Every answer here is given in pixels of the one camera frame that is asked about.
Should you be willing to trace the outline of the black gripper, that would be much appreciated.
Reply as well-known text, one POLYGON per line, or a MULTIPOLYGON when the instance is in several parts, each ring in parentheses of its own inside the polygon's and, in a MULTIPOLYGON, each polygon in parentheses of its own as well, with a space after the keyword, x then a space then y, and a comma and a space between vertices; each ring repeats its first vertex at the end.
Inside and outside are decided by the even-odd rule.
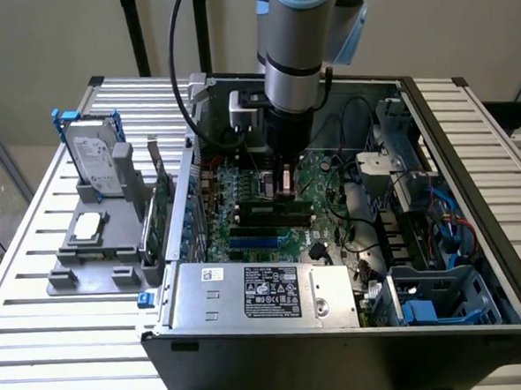
POLYGON ((273 188, 276 199, 294 199, 299 154, 310 142, 312 110, 289 113, 275 107, 264 111, 264 139, 273 155, 273 188))

